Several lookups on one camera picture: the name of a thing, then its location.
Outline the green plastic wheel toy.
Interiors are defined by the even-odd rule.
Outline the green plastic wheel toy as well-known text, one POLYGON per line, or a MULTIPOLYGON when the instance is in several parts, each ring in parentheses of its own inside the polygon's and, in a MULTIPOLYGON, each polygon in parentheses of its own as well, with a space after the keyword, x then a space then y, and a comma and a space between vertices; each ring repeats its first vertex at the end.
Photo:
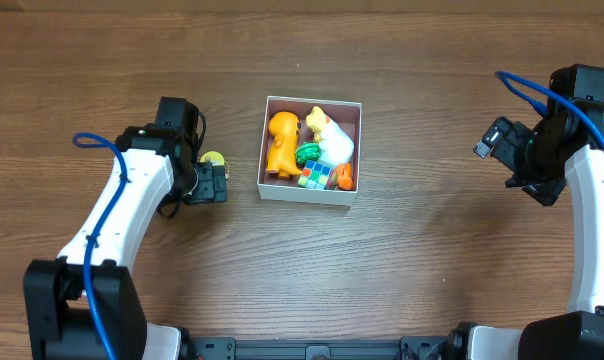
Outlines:
POLYGON ((315 142, 305 142, 295 150, 296 163, 305 165, 309 160, 317 161, 322 155, 320 146, 315 142))

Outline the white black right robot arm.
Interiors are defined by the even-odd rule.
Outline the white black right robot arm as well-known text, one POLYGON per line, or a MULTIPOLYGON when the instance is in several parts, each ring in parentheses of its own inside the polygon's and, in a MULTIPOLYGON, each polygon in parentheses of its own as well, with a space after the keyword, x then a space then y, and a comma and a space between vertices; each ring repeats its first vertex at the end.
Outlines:
POLYGON ((524 329, 460 324, 445 359, 604 359, 604 69, 574 64, 542 86, 515 74, 496 77, 541 119, 534 128, 497 118, 474 148, 512 173, 543 206, 571 192, 574 270, 566 313, 524 329))

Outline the colourful puzzle cube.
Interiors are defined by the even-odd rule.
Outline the colourful puzzle cube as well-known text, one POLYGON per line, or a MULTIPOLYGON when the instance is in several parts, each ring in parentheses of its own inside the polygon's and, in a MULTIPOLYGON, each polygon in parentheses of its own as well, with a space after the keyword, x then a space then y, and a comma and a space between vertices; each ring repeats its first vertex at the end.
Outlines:
POLYGON ((307 189, 333 190, 337 187, 337 173, 322 163, 308 160, 298 178, 298 185, 307 189))

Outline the white plush duck toy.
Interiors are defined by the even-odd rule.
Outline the white plush duck toy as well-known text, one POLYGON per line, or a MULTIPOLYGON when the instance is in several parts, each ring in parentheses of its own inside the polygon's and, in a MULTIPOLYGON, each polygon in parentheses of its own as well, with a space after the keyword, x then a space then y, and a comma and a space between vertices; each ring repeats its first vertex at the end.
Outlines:
POLYGON ((318 106, 312 108, 305 122, 321 150, 319 162, 337 172, 338 188, 353 190, 355 185, 350 162, 355 145, 351 137, 318 106))

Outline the orange rubber bear toy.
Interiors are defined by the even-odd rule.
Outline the orange rubber bear toy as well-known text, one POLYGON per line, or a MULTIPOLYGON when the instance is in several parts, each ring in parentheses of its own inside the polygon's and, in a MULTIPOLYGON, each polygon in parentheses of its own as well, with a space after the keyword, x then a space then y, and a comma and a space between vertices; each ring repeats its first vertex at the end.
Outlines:
POLYGON ((281 111, 270 119, 268 131, 273 141, 267 154, 268 174, 277 175, 280 179, 302 174, 295 158, 300 129, 300 120, 294 113, 281 111))

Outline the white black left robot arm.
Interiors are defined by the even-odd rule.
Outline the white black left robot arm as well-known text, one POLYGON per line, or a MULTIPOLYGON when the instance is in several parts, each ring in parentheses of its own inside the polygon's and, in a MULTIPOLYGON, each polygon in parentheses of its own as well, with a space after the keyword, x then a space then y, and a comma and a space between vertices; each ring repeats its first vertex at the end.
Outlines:
POLYGON ((116 140, 79 132, 79 148, 108 149, 111 175, 85 223, 53 260, 34 260, 23 279, 35 359, 196 359, 183 328, 150 323, 132 280, 154 214, 170 205, 223 203, 224 169, 201 162, 199 109, 163 97, 154 122, 116 140))

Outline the yellow wooden rattle drum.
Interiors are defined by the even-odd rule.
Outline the yellow wooden rattle drum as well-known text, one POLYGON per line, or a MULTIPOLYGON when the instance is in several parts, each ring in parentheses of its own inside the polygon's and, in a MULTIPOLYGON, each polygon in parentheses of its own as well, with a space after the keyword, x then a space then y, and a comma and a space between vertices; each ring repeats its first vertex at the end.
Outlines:
POLYGON ((204 153, 201 158, 201 162, 210 162, 213 166, 223 166, 225 171, 225 178, 229 179, 230 167, 224 156, 218 151, 208 151, 204 153))

